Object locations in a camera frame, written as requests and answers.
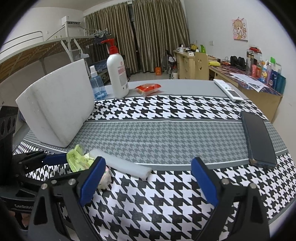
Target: red snack package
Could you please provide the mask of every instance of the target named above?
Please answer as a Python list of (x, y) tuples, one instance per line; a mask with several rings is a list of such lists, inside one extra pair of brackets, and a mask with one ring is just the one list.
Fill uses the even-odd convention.
[(141, 95), (150, 95), (159, 90), (159, 84), (144, 84), (136, 87), (136, 91)]

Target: white foam box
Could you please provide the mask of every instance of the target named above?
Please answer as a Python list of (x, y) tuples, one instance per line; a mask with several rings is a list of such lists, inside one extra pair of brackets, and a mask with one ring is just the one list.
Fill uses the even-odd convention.
[(84, 60), (37, 80), (16, 103), (41, 142), (68, 146), (94, 109), (94, 94)]

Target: white tube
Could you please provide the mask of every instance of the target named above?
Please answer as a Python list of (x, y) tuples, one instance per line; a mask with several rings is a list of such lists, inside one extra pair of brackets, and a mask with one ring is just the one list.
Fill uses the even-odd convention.
[(152, 171), (152, 168), (150, 167), (145, 167), (145, 166), (121, 159), (119, 157), (109, 155), (97, 148), (91, 150), (89, 153), (89, 156), (93, 159), (96, 159), (98, 156), (101, 156), (105, 158), (107, 166), (112, 167), (120, 172), (129, 174), (131, 176), (139, 177), (142, 180), (146, 180)]

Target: red lid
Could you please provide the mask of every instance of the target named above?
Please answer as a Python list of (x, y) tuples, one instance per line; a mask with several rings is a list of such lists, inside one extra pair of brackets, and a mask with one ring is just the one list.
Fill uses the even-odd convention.
[(106, 39), (104, 41), (101, 42), (103, 43), (109, 43), (111, 46), (109, 48), (109, 52), (110, 54), (116, 54), (119, 53), (118, 48), (115, 46), (115, 39)]

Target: paper sheet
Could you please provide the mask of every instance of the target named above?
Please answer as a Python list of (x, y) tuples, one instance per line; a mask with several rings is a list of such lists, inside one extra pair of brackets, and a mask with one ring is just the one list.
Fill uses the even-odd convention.
[(236, 73), (230, 73), (230, 74), (235, 79), (240, 80), (240, 81), (246, 83), (247, 85), (249, 85), (250, 87), (252, 87), (257, 92), (260, 92), (260, 90), (262, 90), (263, 87), (268, 87), (267, 85), (263, 84), (262, 82), (260, 82), (258, 80), (254, 80), (254, 79), (250, 78), (249, 76), (247, 76), (245, 74), (236, 74)]

